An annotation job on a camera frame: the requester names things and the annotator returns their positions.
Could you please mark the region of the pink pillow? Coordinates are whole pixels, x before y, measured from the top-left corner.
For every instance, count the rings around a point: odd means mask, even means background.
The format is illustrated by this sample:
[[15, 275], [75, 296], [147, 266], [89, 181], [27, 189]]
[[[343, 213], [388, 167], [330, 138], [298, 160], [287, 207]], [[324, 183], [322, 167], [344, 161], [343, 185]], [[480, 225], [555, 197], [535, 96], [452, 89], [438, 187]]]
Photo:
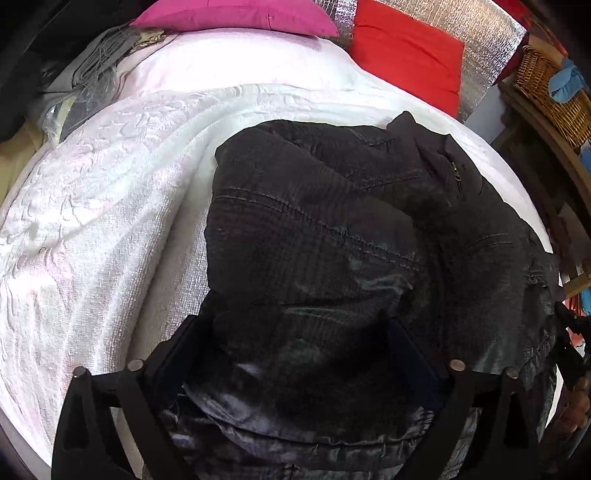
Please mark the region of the pink pillow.
[[159, 0], [131, 25], [173, 32], [249, 28], [318, 37], [339, 35], [331, 17], [310, 0]]

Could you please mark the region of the pile of black coats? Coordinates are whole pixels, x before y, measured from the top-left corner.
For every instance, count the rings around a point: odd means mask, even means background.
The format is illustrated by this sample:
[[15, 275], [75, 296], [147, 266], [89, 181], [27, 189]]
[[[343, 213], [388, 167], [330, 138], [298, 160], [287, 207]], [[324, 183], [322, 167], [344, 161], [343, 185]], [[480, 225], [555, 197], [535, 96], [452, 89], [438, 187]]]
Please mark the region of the pile of black coats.
[[3, 1], [1, 3], [1, 139], [24, 123], [44, 58], [105, 23], [112, 1]]

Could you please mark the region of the silver foil insulation board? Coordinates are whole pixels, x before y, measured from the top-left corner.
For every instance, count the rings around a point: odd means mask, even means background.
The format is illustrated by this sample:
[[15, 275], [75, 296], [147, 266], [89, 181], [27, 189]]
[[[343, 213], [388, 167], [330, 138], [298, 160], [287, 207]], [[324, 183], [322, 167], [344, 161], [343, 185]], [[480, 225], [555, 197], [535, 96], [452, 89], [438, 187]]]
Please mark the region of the silver foil insulation board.
[[493, 1], [387, 1], [464, 43], [457, 119], [465, 122], [514, 56], [526, 29]]

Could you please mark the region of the black device at right edge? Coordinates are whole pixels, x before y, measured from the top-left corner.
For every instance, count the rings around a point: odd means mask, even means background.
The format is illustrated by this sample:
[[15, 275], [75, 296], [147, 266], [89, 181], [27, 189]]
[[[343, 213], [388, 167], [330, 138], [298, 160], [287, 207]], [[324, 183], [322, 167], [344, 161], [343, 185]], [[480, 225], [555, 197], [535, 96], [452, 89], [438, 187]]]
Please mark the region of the black device at right edge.
[[[562, 375], [564, 385], [573, 390], [580, 378], [590, 371], [590, 317], [577, 316], [563, 303], [556, 302], [554, 320], [557, 325], [556, 343], [551, 358]], [[581, 355], [571, 342], [569, 333], [580, 335], [585, 341], [585, 353]]]

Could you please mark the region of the light blue cloth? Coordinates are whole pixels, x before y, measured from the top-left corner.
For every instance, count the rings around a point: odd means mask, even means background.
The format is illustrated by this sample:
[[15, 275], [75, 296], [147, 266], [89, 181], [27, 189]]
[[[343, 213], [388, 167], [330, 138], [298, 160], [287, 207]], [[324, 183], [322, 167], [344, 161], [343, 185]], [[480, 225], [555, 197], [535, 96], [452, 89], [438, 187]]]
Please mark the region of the light blue cloth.
[[569, 58], [564, 58], [561, 69], [548, 82], [549, 95], [554, 101], [564, 104], [580, 91], [589, 94], [590, 87], [579, 68]]

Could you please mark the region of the red pillow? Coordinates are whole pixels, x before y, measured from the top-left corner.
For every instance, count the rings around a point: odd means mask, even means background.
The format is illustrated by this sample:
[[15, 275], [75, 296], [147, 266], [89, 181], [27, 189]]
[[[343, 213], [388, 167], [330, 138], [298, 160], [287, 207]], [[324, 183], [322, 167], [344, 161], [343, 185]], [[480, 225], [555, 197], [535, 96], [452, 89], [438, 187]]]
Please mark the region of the red pillow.
[[363, 70], [452, 117], [460, 109], [465, 44], [378, 1], [356, 6], [349, 55]]

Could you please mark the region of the cream leather sofa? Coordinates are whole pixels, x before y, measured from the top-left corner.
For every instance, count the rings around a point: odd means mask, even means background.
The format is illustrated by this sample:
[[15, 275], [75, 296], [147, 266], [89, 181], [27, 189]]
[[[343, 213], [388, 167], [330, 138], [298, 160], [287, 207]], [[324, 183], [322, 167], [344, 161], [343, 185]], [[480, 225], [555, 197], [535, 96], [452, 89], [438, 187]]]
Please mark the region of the cream leather sofa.
[[25, 122], [12, 138], [0, 144], [0, 199], [4, 201], [18, 176], [45, 143], [44, 133]]

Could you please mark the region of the grey garment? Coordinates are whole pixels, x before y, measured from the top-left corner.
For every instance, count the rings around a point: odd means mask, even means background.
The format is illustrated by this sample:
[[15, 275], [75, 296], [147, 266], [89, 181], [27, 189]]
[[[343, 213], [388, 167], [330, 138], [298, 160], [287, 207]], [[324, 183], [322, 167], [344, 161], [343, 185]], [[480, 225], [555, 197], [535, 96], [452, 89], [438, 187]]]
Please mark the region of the grey garment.
[[100, 33], [67, 65], [57, 63], [49, 67], [40, 92], [29, 107], [30, 119], [50, 137], [50, 111], [113, 67], [139, 38], [134, 27], [116, 26]]

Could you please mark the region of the wooden side table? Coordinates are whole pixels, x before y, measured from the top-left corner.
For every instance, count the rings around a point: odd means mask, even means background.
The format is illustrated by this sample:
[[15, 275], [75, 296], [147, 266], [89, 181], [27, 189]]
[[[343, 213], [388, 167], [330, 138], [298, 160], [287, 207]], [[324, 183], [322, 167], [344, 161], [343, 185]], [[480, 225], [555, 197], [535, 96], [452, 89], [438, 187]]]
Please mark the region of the wooden side table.
[[590, 174], [551, 122], [514, 86], [499, 85], [504, 130], [492, 142], [526, 188], [559, 258], [568, 298], [590, 287]]

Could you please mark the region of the white textured bed blanket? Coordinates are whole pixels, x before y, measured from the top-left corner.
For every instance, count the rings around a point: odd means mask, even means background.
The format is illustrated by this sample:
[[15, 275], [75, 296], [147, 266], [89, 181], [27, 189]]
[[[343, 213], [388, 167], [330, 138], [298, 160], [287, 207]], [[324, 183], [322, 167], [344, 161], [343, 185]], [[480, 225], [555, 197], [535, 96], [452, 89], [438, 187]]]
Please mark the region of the white textured bed blanket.
[[146, 356], [204, 299], [214, 151], [273, 119], [449, 134], [502, 198], [546, 229], [508, 164], [472, 130], [363, 71], [324, 39], [221, 29], [131, 56], [118, 100], [40, 150], [1, 208], [1, 424], [50, 475], [70, 375]]

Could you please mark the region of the black quilted puffer jacket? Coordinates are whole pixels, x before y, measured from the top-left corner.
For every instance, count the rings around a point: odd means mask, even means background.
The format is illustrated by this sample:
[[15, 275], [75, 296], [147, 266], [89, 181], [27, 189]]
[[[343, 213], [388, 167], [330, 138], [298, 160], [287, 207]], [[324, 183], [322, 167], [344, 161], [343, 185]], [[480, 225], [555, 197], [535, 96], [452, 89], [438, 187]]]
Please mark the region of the black quilted puffer jacket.
[[389, 322], [541, 320], [541, 419], [558, 265], [448, 135], [270, 121], [215, 151], [209, 291], [162, 422], [191, 478], [391, 479]]

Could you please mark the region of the wicker basket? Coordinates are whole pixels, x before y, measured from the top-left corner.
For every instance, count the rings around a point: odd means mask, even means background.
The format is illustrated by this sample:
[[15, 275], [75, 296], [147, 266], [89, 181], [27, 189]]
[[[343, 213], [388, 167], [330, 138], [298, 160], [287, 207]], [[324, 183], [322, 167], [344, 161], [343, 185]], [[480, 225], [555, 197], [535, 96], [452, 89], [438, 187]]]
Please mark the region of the wicker basket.
[[575, 150], [590, 139], [590, 99], [582, 91], [566, 103], [555, 101], [549, 93], [549, 81], [559, 66], [541, 51], [525, 46], [514, 86], [528, 98]]

